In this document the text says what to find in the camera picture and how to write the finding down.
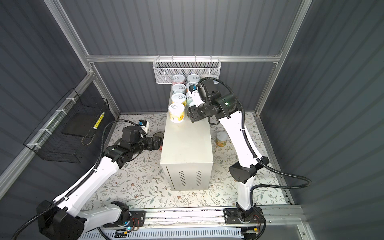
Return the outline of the white lidded can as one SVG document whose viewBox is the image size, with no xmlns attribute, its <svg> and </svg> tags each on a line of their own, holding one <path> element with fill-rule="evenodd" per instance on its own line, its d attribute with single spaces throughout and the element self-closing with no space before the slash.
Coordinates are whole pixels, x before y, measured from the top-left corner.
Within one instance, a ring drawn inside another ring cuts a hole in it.
<svg viewBox="0 0 384 240">
<path fill-rule="evenodd" d="M 191 92 L 187 92 L 186 93 L 186 97 L 187 97 L 187 106 L 190 107 L 191 103 L 193 102 L 193 98 L 191 96 Z"/>
</svg>

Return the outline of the yellow labelled can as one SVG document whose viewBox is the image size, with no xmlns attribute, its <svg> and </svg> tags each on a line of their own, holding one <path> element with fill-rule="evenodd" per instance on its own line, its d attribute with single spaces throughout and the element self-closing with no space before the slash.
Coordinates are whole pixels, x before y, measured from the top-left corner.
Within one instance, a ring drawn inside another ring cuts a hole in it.
<svg viewBox="0 0 384 240">
<path fill-rule="evenodd" d="M 185 106 L 181 103 L 172 103 L 168 108 L 170 120 L 173 123 L 181 123 L 185 119 Z"/>
</svg>

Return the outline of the small can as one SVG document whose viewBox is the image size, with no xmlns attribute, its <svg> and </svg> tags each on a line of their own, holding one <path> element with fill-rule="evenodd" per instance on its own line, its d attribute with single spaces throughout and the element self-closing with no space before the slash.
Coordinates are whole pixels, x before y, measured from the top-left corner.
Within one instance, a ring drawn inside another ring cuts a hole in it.
<svg viewBox="0 0 384 240">
<path fill-rule="evenodd" d="M 184 106 L 187 105 L 187 97 L 183 93 L 175 93 L 171 96 L 171 101 L 172 103 L 180 103 L 183 104 Z"/>
</svg>

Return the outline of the orange labelled can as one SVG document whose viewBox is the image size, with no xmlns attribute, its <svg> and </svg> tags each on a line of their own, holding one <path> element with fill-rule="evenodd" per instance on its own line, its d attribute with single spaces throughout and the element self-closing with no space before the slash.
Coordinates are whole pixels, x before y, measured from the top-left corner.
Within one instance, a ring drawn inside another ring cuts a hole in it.
<svg viewBox="0 0 384 240">
<path fill-rule="evenodd" d="M 189 83 L 187 83 L 187 85 L 186 85 L 186 88 L 187 88 L 187 91 L 188 92 L 193 92 L 193 91 L 195 91 L 195 90 L 197 90 L 197 82 L 189 82 Z"/>
</svg>

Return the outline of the light blue labelled can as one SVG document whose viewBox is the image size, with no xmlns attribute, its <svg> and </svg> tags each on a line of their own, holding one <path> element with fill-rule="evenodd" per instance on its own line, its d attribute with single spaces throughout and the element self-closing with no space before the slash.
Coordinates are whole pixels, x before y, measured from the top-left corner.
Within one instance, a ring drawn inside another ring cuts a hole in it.
<svg viewBox="0 0 384 240">
<path fill-rule="evenodd" d="M 174 84 L 171 87 L 173 94 L 186 94 L 187 93 L 187 88 L 184 84 Z"/>
</svg>

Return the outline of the pink labelled can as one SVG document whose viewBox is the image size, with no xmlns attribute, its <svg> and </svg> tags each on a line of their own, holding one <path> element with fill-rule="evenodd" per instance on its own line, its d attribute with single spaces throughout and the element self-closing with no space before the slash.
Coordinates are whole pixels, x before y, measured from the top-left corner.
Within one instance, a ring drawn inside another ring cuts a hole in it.
<svg viewBox="0 0 384 240">
<path fill-rule="evenodd" d="M 185 76 L 184 75 L 180 75 L 180 74 L 177 74 L 177 75 L 174 75 L 172 77 L 172 85 L 176 85 L 176 84 L 185 84 Z"/>
</svg>

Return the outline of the green labelled can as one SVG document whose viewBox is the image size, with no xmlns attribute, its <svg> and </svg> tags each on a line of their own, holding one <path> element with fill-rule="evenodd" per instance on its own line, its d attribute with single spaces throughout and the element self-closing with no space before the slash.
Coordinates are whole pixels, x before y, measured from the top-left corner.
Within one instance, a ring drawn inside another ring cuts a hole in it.
<svg viewBox="0 0 384 240">
<path fill-rule="evenodd" d="M 197 115 L 196 109 L 188 108 L 188 117 L 192 123 L 195 123 L 198 120 L 198 116 L 199 115 Z"/>
</svg>

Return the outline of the teal labelled can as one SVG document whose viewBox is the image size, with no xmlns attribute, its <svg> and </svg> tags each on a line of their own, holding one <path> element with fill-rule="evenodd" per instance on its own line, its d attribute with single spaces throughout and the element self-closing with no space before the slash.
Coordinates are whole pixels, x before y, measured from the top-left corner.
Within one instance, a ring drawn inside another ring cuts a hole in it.
<svg viewBox="0 0 384 240">
<path fill-rule="evenodd" d="M 195 82 L 198 83 L 200 81 L 201 77 L 197 74 L 190 74 L 187 76 L 187 82 Z"/>
</svg>

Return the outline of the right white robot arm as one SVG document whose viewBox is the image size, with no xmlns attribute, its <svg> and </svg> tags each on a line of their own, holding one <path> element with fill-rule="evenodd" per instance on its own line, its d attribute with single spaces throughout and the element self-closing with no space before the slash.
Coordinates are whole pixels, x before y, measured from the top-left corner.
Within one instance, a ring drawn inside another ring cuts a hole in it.
<svg viewBox="0 0 384 240">
<path fill-rule="evenodd" d="M 189 107 L 188 116 L 191 121 L 198 122 L 214 116 L 224 127 L 236 150 L 238 161 L 230 166 L 230 174 L 238 183 L 238 200 L 236 212 L 231 214 L 225 210 L 228 222 L 240 221 L 248 223 L 264 220 L 261 209 L 253 201 L 253 192 L 259 188 L 302 189 L 311 185 L 312 181 L 304 176 L 288 174 L 269 167 L 269 159 L 264 157 L 255 146 L 245 124 L 245 110 L 231 88 L 222 81 L 205 77 L 197 85 L 190 87 L 194 105 Z M 254 183 L 257 171 L 265 168 L 272 173 L 304 181 L 301 185 L 277 186 Z"/>
</svg>

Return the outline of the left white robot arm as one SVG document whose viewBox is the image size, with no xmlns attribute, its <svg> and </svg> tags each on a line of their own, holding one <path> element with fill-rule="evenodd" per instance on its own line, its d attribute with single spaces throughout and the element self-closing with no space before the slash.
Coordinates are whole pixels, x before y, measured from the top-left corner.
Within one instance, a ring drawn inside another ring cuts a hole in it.
<svg viewBox="0 0 384 240">
<path fill-rule="evenodd" d="M 96 190 L 126 163 L 135 160 L 143 151 L 159 150 L 163 139 L 148 136 L 150 123 L 127 121 L 123 136 L 112 146 L 101 148 L 96 163 L 75 184 L 51 202 L 43 201 L 32 217 L 12 236 L 16 240 L 33 222 L 38 222 L 39 232 L 50 240 L 77 240 L 83 233 L 113 224 L 132 231 L 140 222 L 130 213 L 130 208 L 119 201 L 83 212 L 82 208 Z"/>
</svg>

